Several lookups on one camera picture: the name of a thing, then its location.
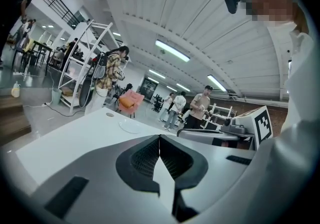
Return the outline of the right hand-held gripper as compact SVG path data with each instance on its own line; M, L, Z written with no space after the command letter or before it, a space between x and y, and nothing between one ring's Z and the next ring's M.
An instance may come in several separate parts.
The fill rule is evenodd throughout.
M227 118L220 131L210 129L180 129L177 137L190 141L238 141L249 138L249 150L257 150L262 141L273 137L267 106L262 106L236 117Z

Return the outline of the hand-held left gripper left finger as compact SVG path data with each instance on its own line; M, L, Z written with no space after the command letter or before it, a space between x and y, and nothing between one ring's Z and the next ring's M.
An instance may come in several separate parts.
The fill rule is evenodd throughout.
M151 135L91 150L32 198L62 224L178 224L153 179L159 144Z

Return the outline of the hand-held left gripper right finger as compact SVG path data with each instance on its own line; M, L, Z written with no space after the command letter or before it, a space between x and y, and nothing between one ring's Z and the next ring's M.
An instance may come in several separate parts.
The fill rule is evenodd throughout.
M159 199L177 222L200 215L240 178L255 152L159 137Z

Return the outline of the white shelving rack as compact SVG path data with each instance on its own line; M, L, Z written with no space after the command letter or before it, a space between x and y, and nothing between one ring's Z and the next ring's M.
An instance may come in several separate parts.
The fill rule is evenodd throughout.
M58 89L71 86L70 96L61 95L60 101L69 108L69 113L79 105L79 89L83 83L86 73L90 68L89 61L97 55L102 55L119 44L112 32L113 23L98 23L94 20L80 22L71 33L70 38L75 39L75 44L67 58L61 72Z
M200 127L207 130L219 130L225 123L226 119L234 118L237 115L237 111L230 108L217 106L216 103L208 107L208 112L211 116L204 115Z

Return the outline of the white square table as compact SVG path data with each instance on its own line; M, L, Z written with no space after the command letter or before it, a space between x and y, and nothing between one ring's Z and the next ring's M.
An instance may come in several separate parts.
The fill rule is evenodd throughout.
M112 113L114 117L108 117L106 113ZM141 132L132 134L123 131L119 127L119 122L123 120L139 124ZM26 172L40 185L92 150L156 134L168 135L169 131L149 126L104 107L45 134L17 150L16 155Z

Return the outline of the black office chair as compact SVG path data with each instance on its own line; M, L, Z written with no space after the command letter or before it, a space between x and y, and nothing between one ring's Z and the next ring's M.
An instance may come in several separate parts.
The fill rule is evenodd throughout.
M154 104L153 104L152 110L159 113L163 106L163 102L164 102L163 98L159 94L157 94L154 98Z

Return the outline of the white round plate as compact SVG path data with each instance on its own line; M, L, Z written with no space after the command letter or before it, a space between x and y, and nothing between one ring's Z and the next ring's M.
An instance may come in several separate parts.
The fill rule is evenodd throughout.
M119 127L130 134L139 134L142 130L142 127L135 122L132 122L129 119L122 120L118 123Z

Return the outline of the black double door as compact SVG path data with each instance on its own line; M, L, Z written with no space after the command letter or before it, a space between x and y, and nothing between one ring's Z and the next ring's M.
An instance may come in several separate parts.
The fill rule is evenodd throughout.
M145 77L138 92L144 96L146 101L151 101L158 84Z

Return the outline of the person's white coat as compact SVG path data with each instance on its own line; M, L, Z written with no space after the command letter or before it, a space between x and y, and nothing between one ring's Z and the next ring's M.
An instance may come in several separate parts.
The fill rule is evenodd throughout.
M285 83L288 112L279 136L263 141L245 171L212 206L184 224L305 224L320 194L320 39L294 29Z

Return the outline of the pink chair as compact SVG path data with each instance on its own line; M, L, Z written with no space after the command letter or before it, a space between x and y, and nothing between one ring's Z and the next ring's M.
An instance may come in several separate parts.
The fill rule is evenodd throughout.
M118 99L118 111L135 118L135 112L143 102L145 96L131 89L121 95Z

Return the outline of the black tripod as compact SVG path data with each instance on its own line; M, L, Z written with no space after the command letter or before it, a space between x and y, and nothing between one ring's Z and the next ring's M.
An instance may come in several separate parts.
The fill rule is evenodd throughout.
M114 94L112 96L112 100L115 99L114 104L119 105L119 98L125 93L125 89L121 88L118 84L114 87Z

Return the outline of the green trash bin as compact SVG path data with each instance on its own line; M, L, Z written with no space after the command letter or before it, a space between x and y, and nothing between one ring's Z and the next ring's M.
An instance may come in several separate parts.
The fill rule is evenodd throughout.
M62 91L59 88L52 89L52 101L51 101L52 106L56 106L59 104L61 95L62 95Z

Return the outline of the wooden steps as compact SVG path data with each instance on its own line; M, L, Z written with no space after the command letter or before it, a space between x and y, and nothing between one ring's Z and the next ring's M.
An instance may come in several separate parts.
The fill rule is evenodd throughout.
M0 96L0 147L32 131L20 98Z

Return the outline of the yellow bottle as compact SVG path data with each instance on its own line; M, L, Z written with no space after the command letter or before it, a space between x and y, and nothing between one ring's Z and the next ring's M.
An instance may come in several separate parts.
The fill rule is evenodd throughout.
M20 87L21 85L16 81L11 89L11 96L14 98L20 97Z

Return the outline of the black railing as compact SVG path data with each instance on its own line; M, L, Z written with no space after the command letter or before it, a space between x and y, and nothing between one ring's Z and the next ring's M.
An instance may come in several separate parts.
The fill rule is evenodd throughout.
M73 30L80 23L79 19L62 0L44 0L44 2Z

